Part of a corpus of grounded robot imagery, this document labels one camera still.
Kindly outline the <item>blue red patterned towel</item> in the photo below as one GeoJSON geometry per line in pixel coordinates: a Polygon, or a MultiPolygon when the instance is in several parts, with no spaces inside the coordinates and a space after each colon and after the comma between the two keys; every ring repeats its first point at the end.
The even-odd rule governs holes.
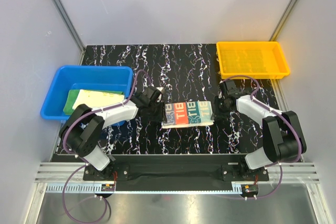
{"type": "Polygon", "coordinates": [[[165,105],[166,122],[163,129],[185,128],[194,126],[211,126],[212,106],[209,101],[190,101],[165,105]]]}

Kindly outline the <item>lime green patterned towel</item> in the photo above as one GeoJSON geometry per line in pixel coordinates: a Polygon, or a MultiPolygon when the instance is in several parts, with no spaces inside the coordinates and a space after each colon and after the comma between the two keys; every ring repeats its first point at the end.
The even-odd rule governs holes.
{"type": "Polygon", "coordinates": [[[123,92],[106,92],[106,91],[94,91],[94,90],[79,90],[75,101],[71,108],[74,110],[77,106],[85,104],[90,108],[99,108],[115,103],[120,103],[124,100],[125,95],[123,92]]]}

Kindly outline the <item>green microfiber towel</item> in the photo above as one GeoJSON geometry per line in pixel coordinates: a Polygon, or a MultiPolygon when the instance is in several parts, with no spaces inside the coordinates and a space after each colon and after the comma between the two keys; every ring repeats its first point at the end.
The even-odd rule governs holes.
{"type": "Polygon", "coordinates": [[[79,92],[80,92],[79,89],[69,90],[67,100],[63,108],[63,112],[65,115],[71,115],[73,113],[74,111],[73,105],[78,97],[79,92]]]}

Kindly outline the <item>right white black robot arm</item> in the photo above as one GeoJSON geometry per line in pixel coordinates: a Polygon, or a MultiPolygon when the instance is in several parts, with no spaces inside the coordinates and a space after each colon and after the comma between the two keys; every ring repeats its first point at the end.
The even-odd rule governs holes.
{"type": "Polygon", "coordinates": [[[297,162],[307,151],[305,137],[294,111],[276,110],[240,91],[234,80],[219,84],[220,95],[214,98],[212,120],[219,121],[236,111],[244,114],[262,128],[263,146],[241,158],[233,175],[244,180],[262,174],[271,165],[297,162]]]}

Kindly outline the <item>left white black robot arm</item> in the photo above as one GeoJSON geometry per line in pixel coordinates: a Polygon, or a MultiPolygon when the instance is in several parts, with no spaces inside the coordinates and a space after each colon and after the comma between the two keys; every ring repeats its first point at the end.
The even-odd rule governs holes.
{"type": "Polygon", "coordinates": [[[77,106],[59,131],[64,149],[78,155],[95,168],[103,180],[113,175],[112,159],[98,146],[102,131],[122,121],[144,117],[151,122],[166,122],[163,87],[149,86],[120,103],[93,109],[86,104],[77,106]]]}

